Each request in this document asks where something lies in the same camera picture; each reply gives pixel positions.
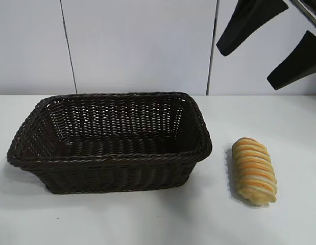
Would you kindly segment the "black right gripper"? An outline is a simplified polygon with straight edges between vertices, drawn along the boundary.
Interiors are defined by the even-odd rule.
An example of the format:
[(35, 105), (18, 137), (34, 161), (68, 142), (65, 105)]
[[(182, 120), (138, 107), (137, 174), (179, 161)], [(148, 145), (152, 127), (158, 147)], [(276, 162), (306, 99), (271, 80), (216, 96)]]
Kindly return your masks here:
[[(299, 11), (316, 20), (316, 0), (291, 0)], [(288, 9), (283, 0), (238, 1), (216, 46), (223, 56), (230, 55), (258, 28)], [(274, 90), (316, 73), (316, 36), (307, 30), (294, 48), (267, 77)]]

